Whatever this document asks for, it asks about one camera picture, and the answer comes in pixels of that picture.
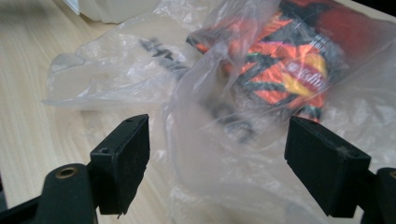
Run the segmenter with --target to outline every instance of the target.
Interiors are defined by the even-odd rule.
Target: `plastic bag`
[[[337,8],[332,15],[322,14],[315,33],[338,46],[341,56],[335,62],[342,65],[334,66],[337,78],[319,91],[328,95],[320,120],[370,154],[372,171],[394,166],[395,27],[332,1],[319,2]],[[51,65],[44,102],[111,109],[100,112],[111,118],[120,106],[120,120],[129,112],[149,113],[150,163],[169,164],[174,177],[169,223],[341,223],[324,216],[283,158],[291,114],[287,105],[245,104],[249,95],[235,87],[249,48],[276,15],[279,1],[218,3],[162,1],[154,12],[121,24],[74,54],[60,55]],[[299,23],[316,15],[295,14]],[[186,42],[188,37],[196,42]],[[204,55],[194,48],[197,43],[207,48]],[[87,120],[99,119],[84,113]],[[98,128],[87,136],[101,133]],[[345,222],[359,220],[357,215]]]
[[[168,108],[174,219],[205,210],[214,223],[335,223],[283,158],[288,118],[321,117],[373,156],[372,170],[394,166],[382,141],[396,125],[396,28],[327,0],[284,0],[272,18],[256,12],[276,1],[245,3],[222,5],[189,36],[204,56]]]
[[[162,1],[50,66],[47,105],[104,109],[158,104],[201,55],[186,43],[219,1]]]

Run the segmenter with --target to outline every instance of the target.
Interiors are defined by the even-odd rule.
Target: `wooden table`
[[[340,2],[396,21],[348,0]],[[88,163],[90,151],[102,138],[139,112],[75,111],[40,102],[46,98],[51,61],[113,27],[75,15],[62,0],[0,0],[0,172],[8,207],[39,195],[52,169]],[[88,136],[87,130],[95,135]],[[165,223],[165,186],[163,170],[149,165],[126,217],[99,216],[99,222]]]

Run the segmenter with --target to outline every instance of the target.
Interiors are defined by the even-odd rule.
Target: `black clamp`
[[[396,169],[374,175],[371,157],[309,119],[292,117],[285,159],[327,216],[353,217],[362,224],[396,223]]]
[[[126,214],[149,162],[149,116],[124,120],[92,152],[91,162],[51,171],[41,196],[0,213],[1,224],[96,224]]]

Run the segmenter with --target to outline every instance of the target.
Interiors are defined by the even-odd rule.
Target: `brass screw hole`
[[[77,173],[78,169],[76,167],[70,166],[70,167],[66,167],[63,168],[62,170],[58,171],[58,173],[56,173],[56,178],[58,179],[66,179],[70,176],[73,176]]]
[[[390,172],[389,174],[390,174],[390,176],[392,176],[393,178],[396,179],[396,171],[392,171],[392,172]]]

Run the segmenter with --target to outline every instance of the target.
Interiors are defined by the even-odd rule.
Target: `table surface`
[[[396,22],[354,2],[339,1]],[[112,118],[103,111],[41,103],[51,61],[113,27],[77,16],[62,0],[0,0],[0,172],[8,207],[39,195],[51,170],[67,163],[88,163],[90,151],[101,140],[97,136],[106,136],[121,122],[121,116]],[[100,132],[91,137],[89,129]],[[169,211],[162,172],[150,164],[126,217],[99,215],[99,223],[165,223]]]

